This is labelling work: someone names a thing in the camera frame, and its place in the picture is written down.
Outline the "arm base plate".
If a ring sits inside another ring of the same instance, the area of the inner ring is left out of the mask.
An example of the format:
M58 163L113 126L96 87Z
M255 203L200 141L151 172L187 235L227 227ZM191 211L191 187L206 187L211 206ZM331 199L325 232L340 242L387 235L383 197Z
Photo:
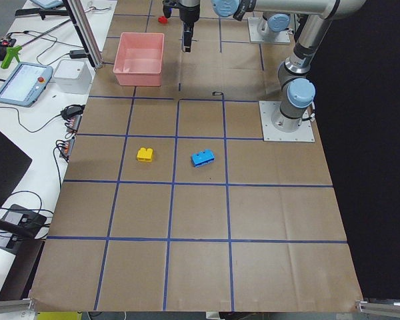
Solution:
M247 23L250 43L289 45L291 42L287 30L279 32L270 30L262 17L249 17Z
M308 112L299 119L289 119L280 110L280 101L259 101L263 140L278 143L314 143Z

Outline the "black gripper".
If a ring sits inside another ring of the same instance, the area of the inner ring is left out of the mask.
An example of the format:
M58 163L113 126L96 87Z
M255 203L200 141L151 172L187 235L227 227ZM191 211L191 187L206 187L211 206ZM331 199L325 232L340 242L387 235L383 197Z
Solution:
M191 52L194 24L200 16L200 0L163 0L163 15L170 18L173 9L179 10L179 18L183 22L182 50Z

